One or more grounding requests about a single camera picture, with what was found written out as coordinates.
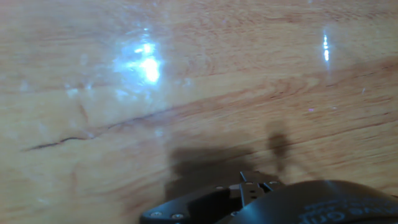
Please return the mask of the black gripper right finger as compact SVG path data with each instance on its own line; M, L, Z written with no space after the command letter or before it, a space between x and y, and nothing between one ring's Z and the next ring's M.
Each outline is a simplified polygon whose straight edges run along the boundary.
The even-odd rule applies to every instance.
M285 184L276 175L264 174L259 171L241 171L243 182L253 182L267 190L276 190L284 187Z

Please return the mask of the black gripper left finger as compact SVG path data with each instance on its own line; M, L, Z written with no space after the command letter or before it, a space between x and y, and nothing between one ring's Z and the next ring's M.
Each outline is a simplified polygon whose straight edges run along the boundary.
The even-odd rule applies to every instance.
M144 212L140 224L227 224L265 194L264 184L217 185L186 194Z

